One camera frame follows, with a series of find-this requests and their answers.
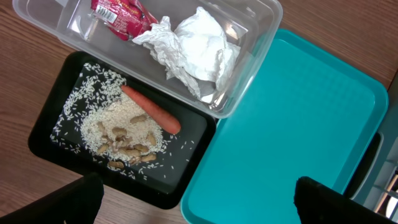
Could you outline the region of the black waste tray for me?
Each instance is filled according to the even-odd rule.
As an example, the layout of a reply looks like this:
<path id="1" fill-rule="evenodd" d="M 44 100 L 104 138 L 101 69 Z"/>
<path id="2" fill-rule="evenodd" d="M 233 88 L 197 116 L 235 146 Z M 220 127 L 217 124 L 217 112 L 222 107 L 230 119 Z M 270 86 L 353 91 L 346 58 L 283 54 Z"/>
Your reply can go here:
<path id="1" fill-rule="evenodd" d="M 89 152 L 72 120 L 61 120 L 69 95 L 83 85 L 92 73 L 84 65 L 98 64 L 102 70 L 116 68 L 86 53 L 74 52 L 64 61 L 41 113 L 28 139 L 36 156 L 77 172 L 97 173 L 104 185 L 162 209 L 174 208 L 181 200 L 200 160 L 216 131 L 212 116 L 189 106 L 138 79 L 121 72 L 127 85 L 174 115 L 182 129 L 172 137 L 165 133 L 166 151 L 154 164 L 112 171 L 108 160 Z"/>

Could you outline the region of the clear plastic waste bin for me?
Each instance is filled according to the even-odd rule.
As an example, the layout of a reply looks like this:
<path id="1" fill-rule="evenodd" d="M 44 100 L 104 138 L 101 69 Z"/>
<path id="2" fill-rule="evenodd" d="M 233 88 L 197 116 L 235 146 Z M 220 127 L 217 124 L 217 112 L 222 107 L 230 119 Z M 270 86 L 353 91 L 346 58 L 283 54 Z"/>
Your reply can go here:
<path id="1" fill-rule="evenodd" d="M 226 88 L 200 81 L 196 98 L 177 78 L 166 78 L 165 67 L 149 50 L 123 41 L 93 15 L 87 0 L 13 0 L 16 13 L 26 21 L 57 36 L 64 44 L 85 51 L 216 118 L 230 116 L 256 76 L 282 20 L 279 1 L 145 0 L 144 7 L 156 18 L 169 16 L 172 28 L 204 8 L 223 28 L 227 40 L 241 50 Z"/>

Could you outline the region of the red snack wrapper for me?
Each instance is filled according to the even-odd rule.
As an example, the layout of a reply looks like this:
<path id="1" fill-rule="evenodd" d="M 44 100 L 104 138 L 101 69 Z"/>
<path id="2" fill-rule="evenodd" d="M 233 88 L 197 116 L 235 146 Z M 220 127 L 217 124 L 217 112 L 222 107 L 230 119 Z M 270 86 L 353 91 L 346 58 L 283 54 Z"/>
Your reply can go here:
<path id="1" fill-rule="evenodd" d="M 92 0 L 91 9 L 113 34 L 124 41 L 151 30 L 151 24 L 158 23 L 139 0 Z"/>

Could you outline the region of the pile of peanuts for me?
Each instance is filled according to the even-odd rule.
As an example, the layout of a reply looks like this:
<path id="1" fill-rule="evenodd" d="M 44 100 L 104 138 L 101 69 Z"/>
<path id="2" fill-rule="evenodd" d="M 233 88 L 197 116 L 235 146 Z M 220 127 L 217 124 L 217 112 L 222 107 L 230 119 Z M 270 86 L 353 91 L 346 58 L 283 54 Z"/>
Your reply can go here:
<path id="1" fill-rule="evenodd" d="M 96 122 L 101 144 L 96 148 L 99 156 L 108 156 L 108 165 L 115 169 L 157 159 L 161 146 L 160 127 L 145 114 L 128 119 L 125 123 L 110 120 Z"/>

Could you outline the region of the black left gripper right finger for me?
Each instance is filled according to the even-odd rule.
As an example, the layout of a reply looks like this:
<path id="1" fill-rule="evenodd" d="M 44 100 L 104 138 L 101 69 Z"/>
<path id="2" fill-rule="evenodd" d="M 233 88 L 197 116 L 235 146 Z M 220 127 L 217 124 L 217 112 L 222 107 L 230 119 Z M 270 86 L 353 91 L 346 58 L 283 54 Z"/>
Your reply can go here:
<path id="1" fill-rule="evenodd" d="M 296 181 L 294 205 L 302 224 L 394 224 L 306 176 Z"/>

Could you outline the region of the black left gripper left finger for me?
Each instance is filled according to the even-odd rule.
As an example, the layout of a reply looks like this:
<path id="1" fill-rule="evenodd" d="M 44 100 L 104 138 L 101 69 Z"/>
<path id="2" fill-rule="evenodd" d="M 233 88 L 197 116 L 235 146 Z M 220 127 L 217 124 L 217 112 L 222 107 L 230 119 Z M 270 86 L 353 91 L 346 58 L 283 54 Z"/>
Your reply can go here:
<path id="1" fill-rule="evenodd" d="M 1 217 L 1 223 L 93 223 L 104 195 L 92 173 Z"/>

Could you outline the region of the grey dishwasher rack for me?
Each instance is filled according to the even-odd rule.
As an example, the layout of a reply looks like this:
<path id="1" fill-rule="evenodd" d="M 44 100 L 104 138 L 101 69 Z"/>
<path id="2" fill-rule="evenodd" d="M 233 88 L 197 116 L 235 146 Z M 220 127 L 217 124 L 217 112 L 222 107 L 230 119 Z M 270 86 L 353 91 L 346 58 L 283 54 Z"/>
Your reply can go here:
<path id="1" fill-rule="evenodd" d="M 345 196 L 397 223 L 397 77 L 393 78 L 387 92 L 387 113 L 345 190 Z"/>

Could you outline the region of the white rice pile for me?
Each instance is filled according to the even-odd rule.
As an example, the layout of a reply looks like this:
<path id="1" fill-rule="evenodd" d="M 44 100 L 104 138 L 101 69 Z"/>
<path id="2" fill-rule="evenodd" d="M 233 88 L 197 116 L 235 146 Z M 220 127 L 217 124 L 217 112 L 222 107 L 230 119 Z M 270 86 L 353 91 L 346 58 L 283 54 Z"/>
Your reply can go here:
<path id="1" fill-rule="evenodd" d="M 96 148 L 101 144 L 96 122 L 110 120 L 114 123 L 125 123 L 141 114 L 150 117 L 122 91 L 121 85 L 126 83 L 127 80 L 122 75 L 98 63 L 84 63 L 52 128 L 50 141 L 78 156 L 88 156 L 95 164 L 133 180 L 147 180 L 153 176 L 172 181 L 180 176 L 183 169 L 174 164 L 173 159 L 181 152 L 182 164 L 187 164 L 197 145 L 198 136 L 187 136 L 183 132 L 169 134 L 154 121 L 161 130 L 158 137 L 162 138 L 156 160 L 115 169 L 108 165 L 108 156 L 96 154 Z"/>

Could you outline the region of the orange carrot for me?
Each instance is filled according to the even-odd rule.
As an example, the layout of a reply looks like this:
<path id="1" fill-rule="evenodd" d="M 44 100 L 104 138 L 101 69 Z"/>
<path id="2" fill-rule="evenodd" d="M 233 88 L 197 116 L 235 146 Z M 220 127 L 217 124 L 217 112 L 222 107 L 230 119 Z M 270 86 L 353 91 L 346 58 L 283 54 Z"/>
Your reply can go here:
<path id="1" fill-rule="evenodd" d="M 155 104 L 143 94 L 135 89 L 122 85 L 122 91 L 130 97 L 138 106 L 140 106 L 162 129 L 170 134 L 178 134 L 181 130 L 181 124 L 178 119 L 168 111 Z"/>

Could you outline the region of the teal plastic tray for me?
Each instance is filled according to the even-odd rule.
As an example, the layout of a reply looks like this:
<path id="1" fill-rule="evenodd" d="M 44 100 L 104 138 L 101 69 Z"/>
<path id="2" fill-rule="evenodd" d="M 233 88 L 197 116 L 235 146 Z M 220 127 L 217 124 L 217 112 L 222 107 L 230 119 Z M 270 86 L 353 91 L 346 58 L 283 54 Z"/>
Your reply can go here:
<path id="1" fill-rule="evenodd" d="M 216 134 L 181 200 L 189 223 L 298 223 L 308 176 L 342 194 L 388 109 L 387 90 L 288 30 Z"/>

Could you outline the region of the white tissue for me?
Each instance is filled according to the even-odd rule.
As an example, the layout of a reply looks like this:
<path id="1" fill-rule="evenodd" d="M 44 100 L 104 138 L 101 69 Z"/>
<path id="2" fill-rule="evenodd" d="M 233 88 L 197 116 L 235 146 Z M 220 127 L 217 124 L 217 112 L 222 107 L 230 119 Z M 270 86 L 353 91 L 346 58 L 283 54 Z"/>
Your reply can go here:
<path id="1" fill-rule="evenodd" d="M 215 83 L 221 91 L 233 73 L 240 46 L 227 41 L 225 31 L 202 7 L 174 30 L 187 60 L 187 73 L 196 79 Z"/>

